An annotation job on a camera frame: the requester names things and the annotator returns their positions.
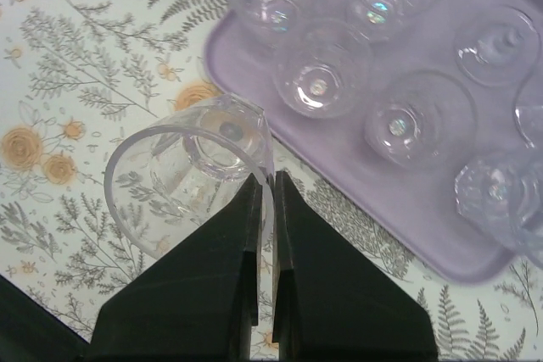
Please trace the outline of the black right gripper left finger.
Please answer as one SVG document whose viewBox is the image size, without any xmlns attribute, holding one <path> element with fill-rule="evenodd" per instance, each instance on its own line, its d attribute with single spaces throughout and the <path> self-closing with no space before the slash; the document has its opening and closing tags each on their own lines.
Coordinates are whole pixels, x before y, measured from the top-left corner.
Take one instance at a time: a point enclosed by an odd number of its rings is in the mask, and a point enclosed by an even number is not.
<svg viewBox="0 0 543 362">
<path fill-rule="evenodd" d="M 246 361 L 258 322 L 262 187 L 234 198 L 100 309 L 89 361 Z"/>
</svg>

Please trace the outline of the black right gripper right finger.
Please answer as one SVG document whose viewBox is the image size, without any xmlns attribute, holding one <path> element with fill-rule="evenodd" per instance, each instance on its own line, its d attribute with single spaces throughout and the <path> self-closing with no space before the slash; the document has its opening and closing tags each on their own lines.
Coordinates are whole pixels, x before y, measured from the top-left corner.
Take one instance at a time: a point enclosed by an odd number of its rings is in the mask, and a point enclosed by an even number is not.
<svg viewBox="0 0 543 362">
<path fill-rule="evenodd" d="M 281 361 L 435 361 L 428 312 L 303 199 L 275 188 L 273 340 Z"/>
</svg>

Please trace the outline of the clear faceted glass extra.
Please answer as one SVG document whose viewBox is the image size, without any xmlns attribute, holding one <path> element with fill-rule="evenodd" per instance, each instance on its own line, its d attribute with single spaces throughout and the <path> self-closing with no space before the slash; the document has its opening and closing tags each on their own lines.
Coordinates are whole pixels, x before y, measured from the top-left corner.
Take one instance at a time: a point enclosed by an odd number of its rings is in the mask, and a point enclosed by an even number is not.
<svg viewBox="0 0 543 362">
<path fill-rule="evenodd" d="M 121 233 L 159 259 L 255 178 L 260 238 L 272 233 L 274 164 L 264 110 L 235 94 L 199 101 L 134 133 L 111 155 L 104 196 Z"/>
</svg>

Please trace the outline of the clear tall tumbler glass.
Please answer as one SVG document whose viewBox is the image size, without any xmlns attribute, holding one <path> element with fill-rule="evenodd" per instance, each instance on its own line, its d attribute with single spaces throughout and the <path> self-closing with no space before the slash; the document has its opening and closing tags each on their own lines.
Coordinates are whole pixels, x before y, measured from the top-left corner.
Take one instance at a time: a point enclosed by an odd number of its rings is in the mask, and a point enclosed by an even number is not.
<svg viewBox="0 0 543 362">
<path fill-rule="evenodd" d="M 457 212 L 504 248 L 542 267 L 542 151 L 473 157 L 455 179 Z"/>
</svg>

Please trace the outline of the clear wine glass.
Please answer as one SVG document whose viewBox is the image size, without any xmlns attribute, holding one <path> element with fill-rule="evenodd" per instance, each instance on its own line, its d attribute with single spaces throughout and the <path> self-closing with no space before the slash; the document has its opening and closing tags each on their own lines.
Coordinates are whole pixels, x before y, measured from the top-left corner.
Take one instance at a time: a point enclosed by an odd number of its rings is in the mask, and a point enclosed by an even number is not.
<svg viewBox="0 0 543 362">
<path fill-rule="evenodd" d="M 542 82 L 527 82 L 514 101 L 514 118 L 518 132 L 533 148 L 542 148 Z"/>
</svg>

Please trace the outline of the clear champagne flute glass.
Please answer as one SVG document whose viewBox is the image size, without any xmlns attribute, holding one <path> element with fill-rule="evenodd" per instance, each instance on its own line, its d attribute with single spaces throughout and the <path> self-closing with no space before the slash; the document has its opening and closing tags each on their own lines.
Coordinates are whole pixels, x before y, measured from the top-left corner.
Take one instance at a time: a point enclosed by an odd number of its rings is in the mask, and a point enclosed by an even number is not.
<svg viewBox="0 0 543 362">
<path fill-rule="evenodd" d="M 531 73 L 542 40 L 522 10 L 496 5 L 464 23 L 453 42 L 459 70 L 486 87 L 515 86 Z"/>
</svg>

